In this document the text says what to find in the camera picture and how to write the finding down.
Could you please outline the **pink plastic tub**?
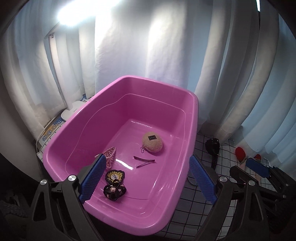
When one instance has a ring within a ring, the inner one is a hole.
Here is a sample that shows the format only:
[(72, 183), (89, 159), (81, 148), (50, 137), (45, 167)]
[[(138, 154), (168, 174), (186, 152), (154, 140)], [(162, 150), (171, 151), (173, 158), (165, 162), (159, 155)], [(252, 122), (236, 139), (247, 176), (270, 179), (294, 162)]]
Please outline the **pink plastic tub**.
[[(91, 164), (116, 147), (115, 170), (125, 172), (126, 194), (117, 201), (103, 194), (101, 179), (84, 208), (100, 221), (132, 235), (152, 235), (170, 221), (193, 154), (198, 99), (189, 90), (136, 76), (123, 76), (95, 94), (49, 141), (43, 164), (55, 181)], [(142, 137), (157, 133), (163, 148), (141, 152)], [(155, 159), (142, 164), (133, 158)]]

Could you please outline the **white lamp base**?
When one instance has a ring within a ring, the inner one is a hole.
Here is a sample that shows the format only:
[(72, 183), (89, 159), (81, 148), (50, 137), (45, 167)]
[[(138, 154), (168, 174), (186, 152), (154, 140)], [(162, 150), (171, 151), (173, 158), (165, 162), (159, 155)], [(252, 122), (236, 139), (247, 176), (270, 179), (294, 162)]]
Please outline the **white lamp base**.
[(61, 113), (61, 118), (63, 121), (67, 121), (70, 117), (72, 117), (77, 111), (79, 111), (86, 103), (88, 103), (91, 99), (81, 99), (75, 101), (71, 104), (69, 108), (66, 108)]

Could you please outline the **white curtain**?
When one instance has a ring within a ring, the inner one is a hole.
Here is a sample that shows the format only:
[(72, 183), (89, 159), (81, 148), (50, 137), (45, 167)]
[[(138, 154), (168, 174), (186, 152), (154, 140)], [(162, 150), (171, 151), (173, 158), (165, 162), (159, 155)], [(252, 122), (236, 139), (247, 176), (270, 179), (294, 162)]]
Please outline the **white curtain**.
[(295, 37), (267, 1), (29, 1), (1, 37), (1, 72), (35, 138), (137, 75), (194, 92), (202, 133), (295, 168)]

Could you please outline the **black gold embroidered badge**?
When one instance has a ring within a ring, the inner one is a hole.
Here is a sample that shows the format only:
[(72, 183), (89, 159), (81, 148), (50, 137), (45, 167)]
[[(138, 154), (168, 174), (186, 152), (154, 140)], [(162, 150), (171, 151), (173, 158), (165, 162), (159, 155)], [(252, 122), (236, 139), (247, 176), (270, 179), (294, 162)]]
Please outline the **black gold embroidered badge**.
[(110, 170), (105, 175), (105, 180), (108, 184), (112, 184), (115, 180), (122, 183), (125, 179), (125, 172), (121, 170)]

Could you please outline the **black digital wristwatch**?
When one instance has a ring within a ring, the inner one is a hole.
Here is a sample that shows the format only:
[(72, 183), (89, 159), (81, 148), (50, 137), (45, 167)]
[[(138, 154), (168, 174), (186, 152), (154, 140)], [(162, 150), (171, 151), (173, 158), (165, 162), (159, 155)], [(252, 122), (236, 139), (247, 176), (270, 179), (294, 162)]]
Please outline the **black digital wristwatch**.
[(205, 142), (205, 148), (208, 154), (212, 156), (211, 168), (216, 169), (218, 155), (220, 152), (220, 143), (217, 138), (210, 138)]

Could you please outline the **blue printed cardboard box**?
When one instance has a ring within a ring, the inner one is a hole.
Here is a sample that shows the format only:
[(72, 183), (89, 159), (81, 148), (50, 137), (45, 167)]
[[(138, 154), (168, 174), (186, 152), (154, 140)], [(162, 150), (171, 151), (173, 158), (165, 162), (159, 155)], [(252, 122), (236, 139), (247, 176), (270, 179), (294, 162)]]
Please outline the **blue printed cardboard box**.
[(43, 153), (46, 146), (64, 123), (65, 121), (60, 115), (56, 116), (46, 125), (43, 132), (41, 132), (38, 137), (38, 140), (36, 141), (36, 155), (41, 162), (43, 161)]

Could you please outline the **beige fluffy pom clip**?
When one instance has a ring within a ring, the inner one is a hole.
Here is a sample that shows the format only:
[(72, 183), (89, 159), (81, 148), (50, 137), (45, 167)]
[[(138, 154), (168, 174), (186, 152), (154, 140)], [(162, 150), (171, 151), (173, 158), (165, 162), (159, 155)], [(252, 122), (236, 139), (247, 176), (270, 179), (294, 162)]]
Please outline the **beige fluffy pom clip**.
[(163, 148), (161, 137), (155, 132), (147, 132), (142, 137), (141, 152), (158, 153)]

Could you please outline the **pearl bow hair clip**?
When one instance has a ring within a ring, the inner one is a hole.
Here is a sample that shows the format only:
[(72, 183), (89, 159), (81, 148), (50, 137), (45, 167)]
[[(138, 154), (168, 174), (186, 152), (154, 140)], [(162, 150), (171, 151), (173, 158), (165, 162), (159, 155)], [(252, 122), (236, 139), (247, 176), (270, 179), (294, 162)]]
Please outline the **pearl bow hair clip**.
[(110, 170), (113, 163), (114, 163), (114, 161), (115, 161), (115, 158), (116, 158), (116, 147), (110, 147), (110, 148), (104, 150), (102, 153), (97, 154), (95, 156), (95, 162), (97, 162), (100, 155), (105, 156), (105, 158), (106, 158), (106, 169)]

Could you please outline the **dark metal hair clips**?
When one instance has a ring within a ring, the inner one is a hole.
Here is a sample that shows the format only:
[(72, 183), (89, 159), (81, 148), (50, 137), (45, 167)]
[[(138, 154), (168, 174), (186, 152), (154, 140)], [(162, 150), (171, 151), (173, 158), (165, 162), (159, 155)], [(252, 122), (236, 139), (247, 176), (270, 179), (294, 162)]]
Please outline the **dark metal hair clips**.
[(137, 156), (133, 156), (133, 158), (137, 161), (140, 161), (142, 162), (142, 164), (136, 166), (136, 168), (140, 168), (144, 165), (147, 165), (147, 164), (150, 164), (150, 163), (154, 163), (155, 162), (155, 159), (143, 159), (143, 158), (140, 158), (140, 157), (137, 157)]

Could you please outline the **black floral scrunchie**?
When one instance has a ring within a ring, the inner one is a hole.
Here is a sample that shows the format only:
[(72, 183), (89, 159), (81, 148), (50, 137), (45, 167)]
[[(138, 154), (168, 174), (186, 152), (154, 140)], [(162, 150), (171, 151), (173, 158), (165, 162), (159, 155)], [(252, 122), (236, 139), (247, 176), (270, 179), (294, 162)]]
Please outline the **black floral scrunchie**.
[(126, 193), (126, 187), (119, 180), (115, 179), (112, 184), (106, 185), (103, 190), (104, 195), (111, 201), (117, 201)]

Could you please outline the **small silver bangle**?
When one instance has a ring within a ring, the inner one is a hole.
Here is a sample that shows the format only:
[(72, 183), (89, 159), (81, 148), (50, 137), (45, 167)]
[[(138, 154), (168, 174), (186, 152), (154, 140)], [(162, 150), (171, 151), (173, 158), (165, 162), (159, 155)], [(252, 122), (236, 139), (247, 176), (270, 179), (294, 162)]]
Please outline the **small silver bangle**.
[(190, 176), (187, 177), (187, 181), (189, 182), (190, 185), (197, 187), (198, 184), (197, 182)]

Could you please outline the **pink strawberry plush headband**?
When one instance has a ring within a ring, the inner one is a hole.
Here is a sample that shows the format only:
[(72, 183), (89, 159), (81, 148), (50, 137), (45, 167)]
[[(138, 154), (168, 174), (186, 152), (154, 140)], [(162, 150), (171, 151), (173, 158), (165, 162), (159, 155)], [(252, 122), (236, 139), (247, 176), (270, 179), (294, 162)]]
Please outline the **pink strawberry plush headband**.
[[(237, 158), (237, 161), (242, 164), (246, 159), (247, 159), (247, 155), (245, 153), (245, 151), (241, 148), (241, 147), (237, 147), (235, 149), (235, 156)], [(254, 156), (254, 159), (256, 161), (258, 161), (259, 163), (262, 161), (262, 157), (260, 154), (256, 154)]]

